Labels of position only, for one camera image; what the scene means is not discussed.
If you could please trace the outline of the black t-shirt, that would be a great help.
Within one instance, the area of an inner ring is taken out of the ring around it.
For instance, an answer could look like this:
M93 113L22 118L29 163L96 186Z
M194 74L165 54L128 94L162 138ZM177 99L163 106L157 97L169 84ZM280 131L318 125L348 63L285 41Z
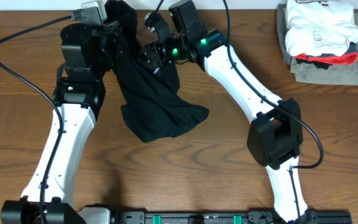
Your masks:
M121 106L127 127L142 141L175 138L191 131L209 115L209 109L192 105L178 96L180 81L174 64L154 73L141 59L136 10L124 1L107 1L108 21L122 27L123 57L113 62L126 104Z

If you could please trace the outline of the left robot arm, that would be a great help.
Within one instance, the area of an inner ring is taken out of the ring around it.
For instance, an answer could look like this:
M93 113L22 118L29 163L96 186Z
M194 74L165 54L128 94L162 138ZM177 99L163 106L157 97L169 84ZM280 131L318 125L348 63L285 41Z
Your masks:
M39 164L19 200L7 200L3 223L118 223L104 205L73 208L73 191L85 143L103 105L103 76L120 52L118 22L81 22L61 31L65 61L49 102L51 129Z

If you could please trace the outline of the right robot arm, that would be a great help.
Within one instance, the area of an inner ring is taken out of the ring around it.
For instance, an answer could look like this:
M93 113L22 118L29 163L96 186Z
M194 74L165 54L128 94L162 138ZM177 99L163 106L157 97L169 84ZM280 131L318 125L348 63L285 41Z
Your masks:
M207 30L193 1L179 1L168 9L177 34L158 10L143 20L157 40L146 46L147 65L160 72L176 60L196 63L231 95L249 120L247 148L266 168L274 196L274 210L285 223L304 223L308 206L298 177L303 124L298 103L282 100L261 84L238 59L228 36Z

